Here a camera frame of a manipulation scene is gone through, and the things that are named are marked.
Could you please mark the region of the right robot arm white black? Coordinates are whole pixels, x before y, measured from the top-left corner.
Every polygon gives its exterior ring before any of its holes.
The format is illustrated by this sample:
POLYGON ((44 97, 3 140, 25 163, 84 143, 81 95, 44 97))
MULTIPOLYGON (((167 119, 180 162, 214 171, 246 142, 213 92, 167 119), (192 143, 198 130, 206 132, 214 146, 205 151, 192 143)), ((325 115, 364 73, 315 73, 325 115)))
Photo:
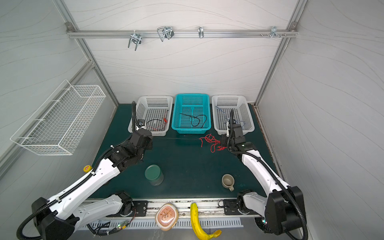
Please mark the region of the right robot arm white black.
POLYGON ((296 237, 291 232, 302 229, 301 238, 307 240, 309 230, 303 192, 298 187, 290 186, 270 168, 255 145, 246 141, 234 115, 234 110, 231 110, 222 143, 252 172, 266 194, 263 197, 252 190, 240 192, 238 211, 242 214, 257 213, 256 225, 264 233, 286 234, 294 240, 296 237))

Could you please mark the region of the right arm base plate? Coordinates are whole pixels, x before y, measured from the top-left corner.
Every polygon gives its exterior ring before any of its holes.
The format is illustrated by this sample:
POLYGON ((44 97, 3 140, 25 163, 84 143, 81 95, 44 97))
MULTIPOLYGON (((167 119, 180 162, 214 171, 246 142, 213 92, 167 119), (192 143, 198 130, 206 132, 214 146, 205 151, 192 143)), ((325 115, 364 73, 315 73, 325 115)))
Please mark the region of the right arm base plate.
POLYGON ((250 210, 245 207, 242 200, 225 199, 223 200, 224 213, 225 215, 248 215, 250 210))

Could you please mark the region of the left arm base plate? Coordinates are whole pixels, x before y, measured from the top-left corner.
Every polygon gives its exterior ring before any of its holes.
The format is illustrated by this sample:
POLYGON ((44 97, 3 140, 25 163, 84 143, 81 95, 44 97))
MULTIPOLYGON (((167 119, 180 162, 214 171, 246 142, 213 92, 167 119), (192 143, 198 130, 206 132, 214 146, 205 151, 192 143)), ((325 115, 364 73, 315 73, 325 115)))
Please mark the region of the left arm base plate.
POLYGON ((133 201, 133 214, 136 217, 145 217, 147 215, 148 203, 148 201, 133 201))

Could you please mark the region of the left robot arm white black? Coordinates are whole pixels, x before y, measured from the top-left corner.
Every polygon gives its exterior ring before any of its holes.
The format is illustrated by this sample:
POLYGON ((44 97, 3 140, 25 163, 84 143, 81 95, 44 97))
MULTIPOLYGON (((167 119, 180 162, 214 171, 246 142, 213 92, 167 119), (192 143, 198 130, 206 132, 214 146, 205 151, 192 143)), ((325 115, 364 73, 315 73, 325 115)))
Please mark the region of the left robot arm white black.
POLYGON ((18 227, 16 236, 27 240, 25 226, 33 221, 39 236, 36 240, 67 240, 79 228, 109 215, 128 215, 131 197, 125 192, 82 206, 84 200, 127 168, 143 162, 144 154, 153 147, 152 133, 145 120, 137 118, 136 102, 132 102, 131 135, 116 146, 110 146, 94 167, 71 186, 49 199, 39 198, 32 204, 32 214, 18 227))

